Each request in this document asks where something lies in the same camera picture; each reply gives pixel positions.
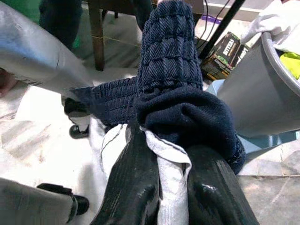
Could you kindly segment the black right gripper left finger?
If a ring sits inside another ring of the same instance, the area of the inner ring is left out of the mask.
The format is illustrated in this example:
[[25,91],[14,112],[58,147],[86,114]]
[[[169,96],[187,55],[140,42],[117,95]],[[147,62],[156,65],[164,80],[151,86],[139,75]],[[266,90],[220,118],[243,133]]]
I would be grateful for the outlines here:
[[112,167],[93,225],[155,225],[159,209],[157,156],[138,124],[126,129],[127,144]]

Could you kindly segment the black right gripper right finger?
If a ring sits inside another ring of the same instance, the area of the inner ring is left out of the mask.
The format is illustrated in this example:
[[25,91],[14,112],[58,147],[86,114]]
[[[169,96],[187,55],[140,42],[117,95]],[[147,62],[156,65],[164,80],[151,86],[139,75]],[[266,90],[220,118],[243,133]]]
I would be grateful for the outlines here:
[[257,225],[230,166],[215,150],[197,145],[187,150],[192,163],[187,182],[189,224]]

